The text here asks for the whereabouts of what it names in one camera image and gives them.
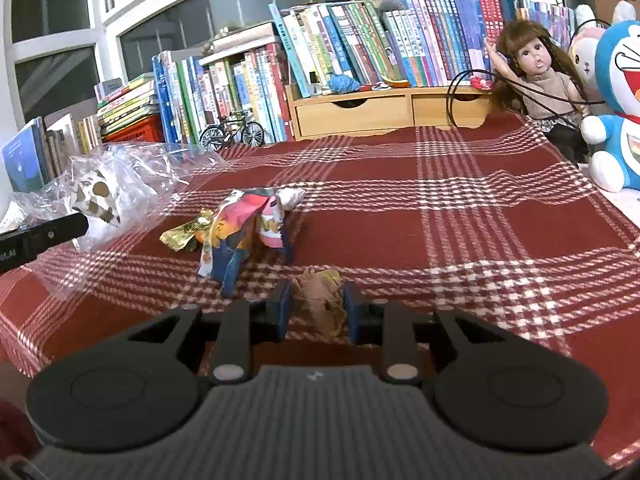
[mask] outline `red plaid tablecloth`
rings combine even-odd
[[[306,197],[287,218],[292,265],[255,251],[238,296],[265,297],[306,266],[336,267],[373,297],[423,311],[463,308],[593,368],[610,395],[596,450],[618,466],[640,448],[640,232],[519,117],[489,116],[476,130],[235,146],[224,156],[235,171],[198,176],[151,231],[82,257],[73,272],[86,279],[83,290],[67,301],[28,270],[1,276],[2,357],[34,374],[177,305],[220,309],[218,286],[196,275],[199,253],[172,253],[159,235],[233,188],[302,187]],[[69,277],[72,258],[51,251],[40,265]],[[261,346],[256,360],[350,364],[377,355],[343,336],[329,344],[299,317],[288,337]]]

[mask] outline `wooden drawer unit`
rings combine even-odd
[[[447,88],[403,88],[303,99],[296,85],[287,86],[296,140],[386,134],[406,126],[447,127],[446,94]],[[480,126],[489,111],[489,95],[470,87],[456,94],[458,126]]]

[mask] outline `bicycle wheel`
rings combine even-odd
[[[249,121],[242,127],[242,142],[251,146],[252,148],[257,148],[258,146],[261,146],[263,144],[264,128],[260,125],[260,123]]]
[[[216,152],[222,148],[226,148],[228,143],[225,137],[227,134],[219,124],[212,124],[207,126],[203,133],[200,135],[200,145],[204,148],[211,146]]]

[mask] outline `toy bicycle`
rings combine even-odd
[[[220,124],[207,126],[200,135],[200,145],[212,147],[218,152],[228,148],[233,138],[238,135],[242,142],[252,148],[257,148],[264,143],[264,128],[256,121],[247,121],[250,110],[232,112]]]

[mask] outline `doll's hair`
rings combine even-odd
[[[529,20],[513,20],[507,23],[498,39],[497,50],[507,58],[509,67],[515,74],[518,77],[524,78],[526,74],[519,67],[516,58],[520,49],[536,38],[538,38],[548,50],[549,56],[551,57],[551,68],[556,72],[567,74],[574,82],[582,98],[585,99],[582,82],[569,55],[551,40],[549,31],[542,27],[542,25]],[[492,102],[498,108],[512,108],[524,113],[526,113],[527,110],[522,101],[522,97],[508,82],[501,78],[497,78],[494,83]]]

